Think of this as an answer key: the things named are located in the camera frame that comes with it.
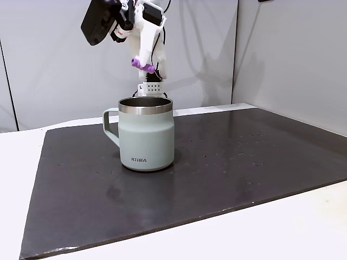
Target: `mug lid rim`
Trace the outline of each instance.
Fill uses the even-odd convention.
[[[158,106],[128,106],[123,105],[121,102],[125,100],[133,100],[133,99],[162,99],[168,100],[169,103]],[[166,97],[160,96],[135,96],[135,97],[127,97],[125,99],[121,99],[118,102],[118,108],[120,112],[126,114],[135,114],[135,115],[154,115],[154,114],[162,114],[172,110],[173,101]]]

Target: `cable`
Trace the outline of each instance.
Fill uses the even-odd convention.
[[[168,3],[168,6],[166,7],[166,9],[165,9],[165,11],[164,11],[164,13],[166,13],[166,11],[169,9],[169,7],[170,7],[170,4],[171,4],[171,0],[169,0],[169,3]],[[165,27],[163,27],[163,37],[164,37],[164,39],[163,39],[163,44],[165,45],[165,40],[166,40],[166,31],[165,31]],[[152,66],[154,66],[153,65],[153,53],[154,53],[154,50],[155,50],[155,48],[156,48],[156,46],[157,46],[157,43],[158,43],[158,41],[159,41],[159,38],[160,38],[160,33],[158,34],[158,38],[157,38],[157,40],[156,40],[156,42],[155,42],[155,44],[154,44],[154,46],[153,46],[153,50],[152,50],[152,54],[151,54],[151,62],[152,62]],[[160,75],[158,75],[157,74],[157,71],[154,71],[155,72],[155,74],[157,75],[157,77],[159,78],[159,79],[163,79]]]
[[[153,50],[152,50],[152,54],[151,54],[151,62],[152,62],[152,66],[154,66],[153,65],[153,53],[154,53],[154,50],[155,50],[155,48],[156,48],[156,46],[157,46],[157,43],[158,43],[158,41],[159,41],[159,38],[160,38],[160,33],[158,34],[158,38],[157,38],[157,40],[156,40],[156,42],[155,42],[155,44],[154,44],[154,46],[153,46]],[[157,75],[157,77],[159,78],[159,79],[163,79],[160,75],[158,75],[157,74],[157,72],[156,72],[156,70],[154,71],[155,72],[155,74]]]
[[[170,7],[170,4],[171,4],[171,0],[169,0],[168,6],[166,7],[164,13],[166,13],[166,11],[168,10],[168,8]]]
[[[163,44],[165,45],[165,39],[166,39],[166,31],[165,31],[165,26],[163,26],[163,33],[164,33]]]

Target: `perforated bracket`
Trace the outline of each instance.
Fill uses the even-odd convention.
[[[143,82],[137,87],[138,96],[162,96],[164,93],[164,83]]]

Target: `mug handle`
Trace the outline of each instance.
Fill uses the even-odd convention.
[[[118,108],[110,108],[106,111],[104,111],[102,115],[102,123],[104,126],[104,132],[105,134],[119,147],[119,138],[114,133],[112,133],[110,129],[110,119],[108,117],[108,114],[110,112],[119,112]]]

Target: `stainless steel rim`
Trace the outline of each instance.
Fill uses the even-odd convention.
[[[155,115],[172,110],[173,101],[159,96],[136,96],[122,99],[118,103],[120,112],[134,115]]]

